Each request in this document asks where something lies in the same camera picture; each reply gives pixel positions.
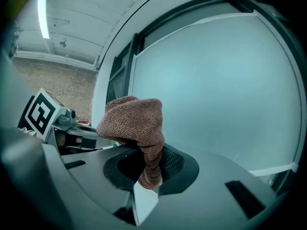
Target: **terry cloth fabric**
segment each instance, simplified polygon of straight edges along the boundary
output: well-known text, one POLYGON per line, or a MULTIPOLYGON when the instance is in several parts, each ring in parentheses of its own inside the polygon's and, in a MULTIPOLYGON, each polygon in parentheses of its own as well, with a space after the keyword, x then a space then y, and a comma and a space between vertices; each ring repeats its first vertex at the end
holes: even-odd
POLYGON ((162 121, 160 100, 125 96, 106 105, 105 115, 96 129, 99 136, 121 144, 137 143, 146 163, 138 182, 146 189, 154 189, 162 182, 159 168, 165 141, 162 121))

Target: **white paneled ceiling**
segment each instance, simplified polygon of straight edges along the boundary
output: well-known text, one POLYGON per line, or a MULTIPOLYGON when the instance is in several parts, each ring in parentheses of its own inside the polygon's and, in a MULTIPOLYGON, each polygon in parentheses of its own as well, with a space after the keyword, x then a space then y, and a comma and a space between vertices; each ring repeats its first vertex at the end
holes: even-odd
POLYGON ((17 18, 18 25, 25 29, 20 34, 18 50, 55 54, 94 64, 116 25, 137 1, 47 0, 50 36, 47 40, 40 32, 37 2, 30 0, 17 18))

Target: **ceiling fixture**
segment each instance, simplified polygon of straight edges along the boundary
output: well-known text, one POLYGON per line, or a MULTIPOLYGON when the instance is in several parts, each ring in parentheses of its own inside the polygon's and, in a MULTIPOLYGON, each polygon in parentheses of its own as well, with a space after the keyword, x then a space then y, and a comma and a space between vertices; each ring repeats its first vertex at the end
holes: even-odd
POLYGON ((47 0, 37 0, 37 11, 38 11, 40 31, 42 32, 43 38, 49 39, 46 7, 47 7, 47 0))

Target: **brown cloth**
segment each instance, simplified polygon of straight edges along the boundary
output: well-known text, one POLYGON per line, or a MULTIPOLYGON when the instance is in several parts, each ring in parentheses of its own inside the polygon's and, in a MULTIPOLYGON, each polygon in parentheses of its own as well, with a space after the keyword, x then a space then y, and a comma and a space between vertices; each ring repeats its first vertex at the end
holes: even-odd
POLYGON ((146 189, 154 189, 162 182, 159 168, 165 141, 162 121, 161 101, 125 96, 106 105, 105 115, 97 127, 101 137, 121 144, 136 141, 146 162, 138 182, 146 189))

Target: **ceiling light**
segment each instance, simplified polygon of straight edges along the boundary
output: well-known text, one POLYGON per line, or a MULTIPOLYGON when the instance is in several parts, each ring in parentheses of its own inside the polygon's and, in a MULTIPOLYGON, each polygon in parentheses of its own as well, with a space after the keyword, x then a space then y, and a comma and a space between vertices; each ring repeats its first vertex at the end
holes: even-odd
POLYGON ((49 39, 46 6, 47 6, 47 0, 37 0, 37 11, 38 11, 40 31, 42 32, 43 38, 49 39))

